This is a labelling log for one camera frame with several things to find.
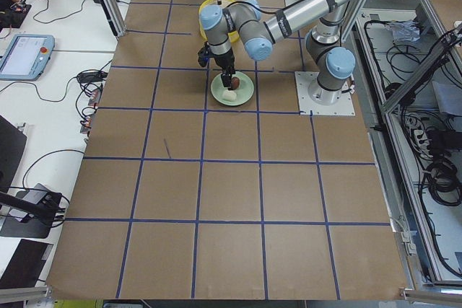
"grid of tape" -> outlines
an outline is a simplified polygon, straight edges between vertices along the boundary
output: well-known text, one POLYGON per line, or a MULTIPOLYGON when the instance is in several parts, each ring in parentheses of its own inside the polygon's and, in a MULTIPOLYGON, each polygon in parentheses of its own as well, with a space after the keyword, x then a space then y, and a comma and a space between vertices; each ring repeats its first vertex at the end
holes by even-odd
MULTIPOLYGON (((203 0, 131 0, 48 282, 67 299, 395 299, 406 285, 359 106, 300 115, 297 32, 236 68, 197 64, 203 0)), ((264 9, 284 0, 259 0, 264 9)))

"table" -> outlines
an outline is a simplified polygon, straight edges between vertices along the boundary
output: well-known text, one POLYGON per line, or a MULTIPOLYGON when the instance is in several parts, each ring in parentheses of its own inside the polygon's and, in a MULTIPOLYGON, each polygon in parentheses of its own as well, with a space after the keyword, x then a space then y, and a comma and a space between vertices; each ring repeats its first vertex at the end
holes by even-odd
MULTIPOLYGON (((66 83, 78 72, 85 69, 99 69, 110 59, 110 53, 55 52, 36 85, 47 99, 57 100, 64 95, 66 83)), ((11 82, 1 81, 0 89, 11 82)), ((1 115, 10 123, 28 124, 27 144, 13 185, 21 185, 25 170, 42 155, 57 149, 77 149, 84 151, 84 135, 79 133, 80 117, 75 109, 75 100, 80 93, 76 81, 71 82, 66 99, 60 103, 40 101, 35 89, 26 84, 16 84, 0 94, 1 115)), ((88 99, 81 98, 82 109, 88 99)), ((47 157, 31 170, 26 185, 42 183, 53 191, 70 198, 79 171, 82 155, 76 152, 63 152, 47 157)), ((61 228, 52 229, 46 239, 39 242, 57 244, 61 228)), ((3 274, 9 259, 19 244, 20 238, 0 238, 0 275, 3 274)), ((42 272, 41 278, 48 275, 54 248, 42 272)))
MULTIPOLYGON (((56 39, 55 50, 35 84, 42 97, 58 100, 64 95, 70 78, 86 69, 100 69, 112 59, 117 40, 110 31, 101 6, 92 0, 85 2, 83 12, 49 25, 32 19, 34 14, 45 8, 45 0, 28 0, 27 3, 32 4, 29 15, 21 28, 12 30, 7 38, 0 40, 0 55, 4 53, 14 34, 53 35, 56 39)), ((41 14, 39 19, 46 21, 61 17, 79 9, 81 3, 82 0, 50 0, 50 9, 41 14)), ((121 4, 120 8, 125 17, 128 5, 121 4)), ((8 30, 2 30, 0 36, 7 33, 8 30)), ((10 83, 0 81, 0 89, 10 83)), ((12 85, 0 93, 1 115, 10 123, 28 124, 27 145, 13 185, 21 185, 22 176, 27 168, 48 152, 59 149, 85 150, 85 136, 79 132, 80 117, 75 108, 75 101, 80 92, 77 82, 72 81, 67 97, 59 103, 39 100, 33 86, 26 84, 12 85)), ((82 97, 79 100, 79 109, 87 102, 88 99, 82 97)), ((34 186, 40 182, 70 198, 81 161, 82 155, 77 152, 61 152, 46 157, 32 169, 27 176, 26 185, 34 186)), ((54 245, 40 278, 46 278, 48 275, 60 234, 61 228, 56 228, 51 230, 46 239, 39 239, 40 242, 54 245)), ((0 238, 0 276, 19 241, 20 238, 0 238)))
MULTIPOLYGON (((47 22, 57 17, 66 16, 80 9, 83 0, 49 0, 50 6, 46 12, 38 15, 38 19, 47 22)), ((55 50, 81 52, 111 52, 116 49, 117 40, 113 36, 103 8, 93 0, 84 3, 83 11, 48 25, 36 22, 33 16, 46 7, 46 0, 27 0, 32 4, 30 13, 21 28, 12 30, 11 35, 0 40, 0 50, 5 50, 14 34, 48 34, 56 39, 55 50)), ((128 5, 119 3, 122 16, 125 18, 128 5)), ((0 32, 5 36, 8 29, 0 32)))

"black cable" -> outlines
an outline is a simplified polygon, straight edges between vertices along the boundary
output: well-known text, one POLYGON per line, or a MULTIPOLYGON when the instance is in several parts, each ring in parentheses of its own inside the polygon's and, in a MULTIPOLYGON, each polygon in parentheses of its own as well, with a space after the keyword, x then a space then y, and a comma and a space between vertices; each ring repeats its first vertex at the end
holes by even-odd
POLYGON ((431 237, 432 237, 433 247, 435 248, 438 259, 440 260, 443 267, 446 268, 449 272, 451 272, 454 276, 462 278, 462 273, 459 273, 454 268, 452 268, 448 264, 446 259, 444 258, 443 254, 441 253, 440 245, 438 244, 438 240, 437 240, 435 224, 433 224, 433 220, 430 218, 430 214, 428 213, 427 207, 425 206, 424 196, 423 196, 423 194, 424 194, 423 186, 422 186, 421 183, 419 183, 419 191, 418 192, 419 192, 420 204, 422 205, 422 210, 424 212, 425 219, 427 220, 428 227, 430 228, 430 234, 431 234, 431 237))
POLYGON ((462 83, 460 83, 456 77, 449 71, 447 64, 441 66, 441 71, 445 75, 445 77, 451 81, 457 88, 462 89, 462 83))
POLYGON ((344 16, 342 17, 341 19, 341 25, 340 25, 340 29, 339 29, 339 43, 340 43, 340 47, 342 45, 341 43, 341 40, 342 40, 342 36, 343 36, 343 29, 344 29, 344 20, 345 20, 345 16, 347 15, 347 12, 348 12, 348 8, 349 8, 349 5, 350 5, 350 2, 346 3, 346 7, 345 7, 345 11, 344 11, 344 16))
POLYGON ((402 73, 405 73, 405 74, 412 74, 414 71, 409 71, 409 70, 403 70, 403 69, 400 69, 399 67, 395 66, 393 64, 393 59, 396 57, 396 56, 404 56, 406 58, 408 58, 410 61, 413 61, 415 63, 421 63, 420 59, 413 53, 409 52, 409 48, 413 48, 414 50, 419 50, 417 47, 413 46, 413 45, 407 45, 407 44, 400 44, 400 45, 393 45, 391 46, 388 50, 387 50, 387 53, 386 53, 386 59, 387 59, 387 62, 388 64, 390 64, 390 67, 391 67, 391 71, 396 75, 396 77, 398 77, 401 81, 406 81, 405 78, 403 78, 398 72, 402 72, 402 73), (406 52, 403 52, 401 50, 401 47, 405 47, 406 48, 406 52))
POLYGON ((66 18, 69 18, 70 16, 74 15, 74 14, 78 14, 79 12, 82 12, 83 9, 84 9, 84 2, 86 2, 87 0, 83 0, 82 3, 80 4, 80 9, 77 10, 77 11, 74 11, 66 16, 63 16, 63 17, 58 17, 58 18, 55 18, 55 19, 52 19, 51 21, 47 21, 47 22, 44 22, 44 21, 40 21, 39 19, 37 19, 36 17, 47 11, 49 6, 50 6, 50 0, 46 0, 46 8, 44 8, 43 10, 40 10, 39 12, 37 12, 33 17, 32 19, 35 20, 36 22, 39 22, 39 23, 42 23, 43 25, 49 25, 50 23, 53 23, 55 21, 59 21, 60 19, 66 19, 66 18))
POLYGON ((50 229, 55 229, 56 227, 59 227, 59 226, 61 226, 62 224, 64 224, 64 222, 66 221, 65 219, 53 220, 53 221, 51 222, 51 224, 47 224, 45 221, 43 221, 43 220, 40 219, 40 218, 37 218, 37 220, 38 220, 41 224, 45 225, 46 227, 48 227, 48 228, 50 228, 50 229))
POLYGON ((369 36, 369 32, 367 31, 367 26, 371 24, 387 25, 388 23, 389 22, 377 21, 374 19, 371 19, 370 21, 367 21, 366 23, 364 23, 364 32, 366 34, 367 44, 369 45, 372 59, 374 60, 375 67, 377 68, 378 74, 380 76, 380 85, 383 91, 385 91, 385 88, 386 88, 385 81, 387 81, 388 84, 391 84, 391 81, 387 78, 387 76, 385 76, 385 74, 382 71, 382 68, 380 67, 380 63, 378 62, 377 56, 375 55, 374 44, 372 43, 372 39, 369 36))
POLYGON ((29 174, 30 170, 31 170, 40 160, 42 160, 42 159, 44 159, 44 158, 46 158, 46 157, 48 157, 48 156, 50 156, 50 155, 52 155, 52 154, 61 153, 61 152, 63 152, 63 151, 74 151, 74 152, 76 152, 76 153, 84 154, 83 151, 79 151, 79 150, 77 150, 77 149, 59 149, 59 150, 57 150, 57 151, 50 151, 49 153, 44 154, 43 156, 41 156, 40 158, 38 158, 37 160, 35 160, 35 161, 29 166, 29 168, 26 170, 25 174, 22 176, 22 186, 24 186, 24 187, 26 186, 26 184, 25 184, 26 182, 25 182, 25 181, 26 181, 27 175, 29 174))
MULTIPOLYGON (((455 60, 452 52, 449 52, 449 56, 453 59, 453 61, 455 60)), ((458 65, 458 64, 454 64, 454 65, 456 66, 456 69, 457 69, 457 71, 458 71, 458 73, 459 73, 459 76, 462 77, 461 68, 459 68, 459 65, 458 65)))
POLYGON ((251 7, 253 7, 255 10, 261 12, 262 14, 276 14, 276 12, 262 10, 262 9, 260 9, 258 6, 255 6, 255 5, 253 5, 252 3, 249 3, 248 1, 242 1, 242 0, 234 1, 234 2, 232 2, 231 4, 229 4, 229 5, 226 6, 226 7, 230 7, 230 6, 235 5, 235 4, 245 4, 245 5, 251 6, 251 7))
POLYGON ((25 81, 14 81, 14 82, 12 82, 12 83, 6 85, 6 86, 3 87, 2 89, 0 89, 0 93, 2 93, 5 89, 11 87, 13 84, 30 84, 30 85, 34 86, 35 92, 37 93, 37 96, 38 96, 38 98, 39 98, 40 100, 46 101, 46 102, 62 102, 64 99, 66 99, 67 93, 68 93, 68 91, 69 91, 69 84, 71 83, 71 81, 72 81, 73 79, 76 79, 76 78, 77 78, 77 77, 75 76, 75 77, 72 77, 70 80, 68 80, 68 82, 67 82, 67 84, 66 84, 66 91, 64 92, 63 97, 61 97, 61 98, 58 99, 58 100, 45 99, 44 97, 42 97, 42 96, 40 95, 40 92, 38 91, 37 85, 36 85, 35 83, 32 83, 32 82, 25 82, 25 81))
POLYGON ((108 66, 109 64, 111 64, 112 61, 113 61, 113 60, 111 59, 109 62, 107 62, 106 64, 104 64, 104 66, 103 66, 99 71, 102 71, 106 66, 108 66))
POLYGON ((85 116, 80 112, 80 109, 79 109, 79 99, 80 97, 84 94, 84 90, 82 90, 79 94, 79 96, 77 96, 77 98, 75 99, 75 109, 77 110, 77 113, 79 114, 80 118, 83 119, 83 120, 87 120, 85 118, 85 116))

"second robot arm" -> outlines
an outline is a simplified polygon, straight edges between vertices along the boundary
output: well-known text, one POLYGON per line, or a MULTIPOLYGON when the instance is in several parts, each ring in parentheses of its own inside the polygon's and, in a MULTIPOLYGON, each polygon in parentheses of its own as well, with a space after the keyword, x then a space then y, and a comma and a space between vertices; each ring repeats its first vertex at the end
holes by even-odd
POLYGON ((217 5, 206 6, 200 17, 208 43, 199 52, 199 63, 205 66, 209 58, 214 58, 223 70, 223 85, 230 87, 235 71, 235 58, 228 38, 229 32, 237 30, 247 54, 254 61, 262 61, 271 55, 273 44, 288 38, 293 32, 316 19, 334 12, 348 1, 350 0, 299 0, 278 10, 265 22, 260 22, 261 15, 255 0, 238 2, 226 9, 217 5))

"monitor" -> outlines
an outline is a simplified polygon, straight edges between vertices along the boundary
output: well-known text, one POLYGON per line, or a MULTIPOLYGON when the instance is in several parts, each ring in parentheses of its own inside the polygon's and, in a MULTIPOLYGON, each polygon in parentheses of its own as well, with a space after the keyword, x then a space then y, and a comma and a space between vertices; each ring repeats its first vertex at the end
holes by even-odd
POLYGON ((0 191, 4 193, 13 182, 26 140, 25 134, 0 115, 0 191))
POLYGON ((24 211, 29 216, 21 221, 6 218, 0 236, 46 238, 53 225, 61 194, 47 191, 37 203, 22 199, 27 194, 27 188, 22 194, 19 192, 17 197, 7 194, 21 162, 26 140, 25 134, 0 116, 0 206, 24 211))

